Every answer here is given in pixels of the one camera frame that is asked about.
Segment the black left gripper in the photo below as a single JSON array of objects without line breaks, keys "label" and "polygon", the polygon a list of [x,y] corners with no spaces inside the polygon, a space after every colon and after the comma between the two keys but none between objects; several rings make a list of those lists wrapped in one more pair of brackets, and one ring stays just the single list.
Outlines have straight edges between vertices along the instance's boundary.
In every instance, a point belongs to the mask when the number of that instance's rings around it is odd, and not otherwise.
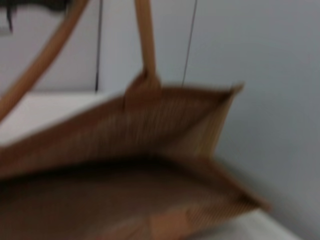
[{"label": "black left gripper", "polygon": [[6,14],[7,26],[0,26],[0,33],[13,32],[13,13],[19,8],[37,7],[53,13],[66,12],[73,0],[0,0],[0,10]]}]

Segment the brown woven handbag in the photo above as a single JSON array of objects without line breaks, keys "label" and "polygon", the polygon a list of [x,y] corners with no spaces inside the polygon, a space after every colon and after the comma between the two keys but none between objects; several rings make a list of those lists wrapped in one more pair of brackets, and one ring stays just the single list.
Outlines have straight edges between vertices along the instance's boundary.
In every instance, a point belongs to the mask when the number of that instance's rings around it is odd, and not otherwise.
[{"label": "brown woven handbag", "polygon": [[150,0],[124,95],[0,146],[0,240],[185,240],[269,205],[216,161],[229,89],[162,86]]}]

